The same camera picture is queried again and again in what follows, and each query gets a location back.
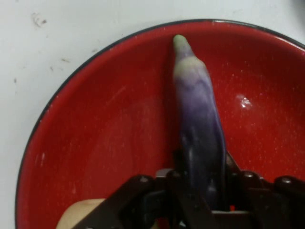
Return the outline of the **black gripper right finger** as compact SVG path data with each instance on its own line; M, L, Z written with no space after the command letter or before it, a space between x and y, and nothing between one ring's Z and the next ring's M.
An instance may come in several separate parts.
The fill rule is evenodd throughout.
M305 182L283 175L268 182L260 174L239 168L226 154L226 194L237 227L245 229L303 229Z

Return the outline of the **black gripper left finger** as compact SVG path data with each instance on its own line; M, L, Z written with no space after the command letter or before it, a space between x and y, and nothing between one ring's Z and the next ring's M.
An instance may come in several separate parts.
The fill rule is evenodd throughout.
M173 153L174 167L160 176L128 179L76 224L77 229L151 229L166 223L170 229L188 229L188 184L183 153Z

